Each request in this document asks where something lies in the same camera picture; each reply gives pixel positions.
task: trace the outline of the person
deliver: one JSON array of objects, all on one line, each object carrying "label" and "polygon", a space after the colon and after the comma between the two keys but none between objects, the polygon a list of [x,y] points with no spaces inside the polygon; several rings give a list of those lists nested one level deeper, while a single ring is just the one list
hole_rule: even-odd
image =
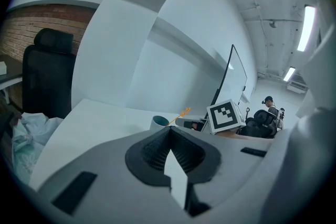
[{"label": "person", "polygon": [[284,129],[284,117],[285,117],[285,110],[283,108],[281,108],[280,110],[277,110],[277,108],[275,107],[274,101],[272,96],[268,96],[265,98],[265,100],[263,101],[263,103],[268,107],[268,112],[274,114],[275,116],[277,116],[277,119],[274,120],[275,122],[275,126],[277,127],[277,129],[283,130]]},{"label": "person", "polygon": [[278,123],[278,126],[277,126],[277,128],[279,128],[279,129],[281,129],[281,130],[283,130],[284,129],[284,117],[285,117],[285,110],[284,110],[284,108],[281,108],[280,109],[280,118],[279,118],[279,123]]},{"label": "person", "polygon": [[274,114],[274,115],[278,115],[278,110],[276,109],[275,105],[274,105],[274,101],[272,96],[268,96],[265,98],[265,100],[263,101],[263,103],[268,107],[268,112]]}]

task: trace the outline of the red brick wall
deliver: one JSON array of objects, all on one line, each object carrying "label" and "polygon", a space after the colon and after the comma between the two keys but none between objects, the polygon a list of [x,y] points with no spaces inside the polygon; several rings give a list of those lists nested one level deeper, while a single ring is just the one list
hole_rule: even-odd
[{"label": "red brick wall", "polygon": [[[52,28],[73,34],[72,53],[79,44],[94,12],[93,8],[72,5],[34,5],[8,13],[0,29],[0,52],[22,61],[27,46],[42,28]],[[22,86],[9,87],[9,97],[22,108]]]}]

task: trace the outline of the plastic bag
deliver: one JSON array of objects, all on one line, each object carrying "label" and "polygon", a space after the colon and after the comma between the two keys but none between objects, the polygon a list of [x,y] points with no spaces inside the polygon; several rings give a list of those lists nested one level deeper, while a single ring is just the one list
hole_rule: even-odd
[{"label": "plastic bag", "polygon": [[43,113],[23,113],[13,128],[13,168],[23,183],[29,183],[44,146],[62,121],[60,118],[49,119]]}]

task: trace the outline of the monitor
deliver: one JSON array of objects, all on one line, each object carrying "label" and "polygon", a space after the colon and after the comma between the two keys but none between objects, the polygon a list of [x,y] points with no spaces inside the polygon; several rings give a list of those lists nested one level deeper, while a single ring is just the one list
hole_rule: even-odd
[{"label": "monitor", "polygon": [[238,104],[245,89],[246,81],[247,76],[243,63],[240,60],[235,46],[232,45],[222,83],[216,91],[211,105],[221,103],[228,99],[232,99]]}]

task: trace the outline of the fluorescent light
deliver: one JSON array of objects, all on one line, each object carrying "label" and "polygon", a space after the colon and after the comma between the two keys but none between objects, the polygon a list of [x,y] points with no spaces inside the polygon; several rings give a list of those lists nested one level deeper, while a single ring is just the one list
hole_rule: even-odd
[{"label": "fluorescent light", "polygon": [[307,6],[304,8],[305,11],[305,21],[303,22],[303,30],[298,46],[299,51],[304,51],[308,43],[311,30],[313,28],[314,17],[315,17],[315,8]]},{"label": "fluorescent light", "polygon": [[290,79],[290,77],[293,75],[294,71],[295,71],[294,67],[289,68],[289,70],[287,72],[287,75],[285,76],[284,80],[288,81]]}]

